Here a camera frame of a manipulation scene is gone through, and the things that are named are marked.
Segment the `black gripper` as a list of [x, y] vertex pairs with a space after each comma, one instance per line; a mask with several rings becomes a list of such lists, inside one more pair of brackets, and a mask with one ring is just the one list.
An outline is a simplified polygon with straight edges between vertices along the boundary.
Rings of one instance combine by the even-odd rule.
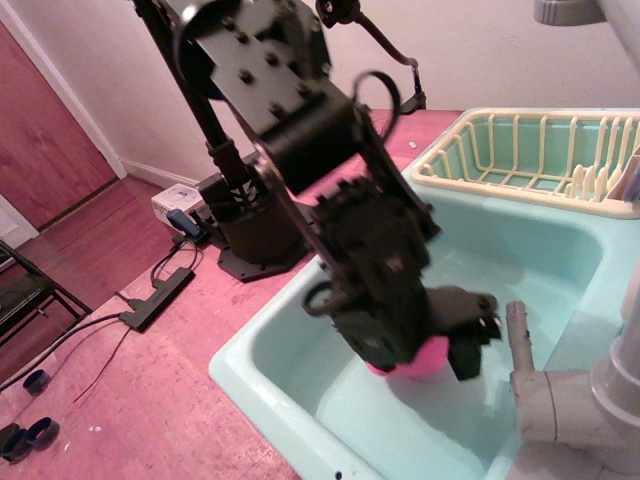
[[390, 371], [412, 363], [427, 340], [445, 337], [456, 379], [480, 375], [481, 347], [501, 338], [497, 300], [456, 286], [425, 287], [430, 256], [420, 234], [315, 245], [328, 279], [306, 293], [303, 308], [329, 317], [361, 360]]

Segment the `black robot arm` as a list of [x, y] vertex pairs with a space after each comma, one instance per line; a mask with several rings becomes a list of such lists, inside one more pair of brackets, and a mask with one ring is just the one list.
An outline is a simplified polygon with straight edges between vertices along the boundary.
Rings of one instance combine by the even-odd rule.
[[395, 167], [366, 108], [330, 80], [321, 23], [301, 1], [170, 2], [173, 55], [188, 83], [225, 101], [260, 152], [258, 174], [319, 254], [328, 279], [304, 310], [390, 372], [433, 338], [459, 380], [500, 337], [496, 299], [427, 288], [431, 206]]

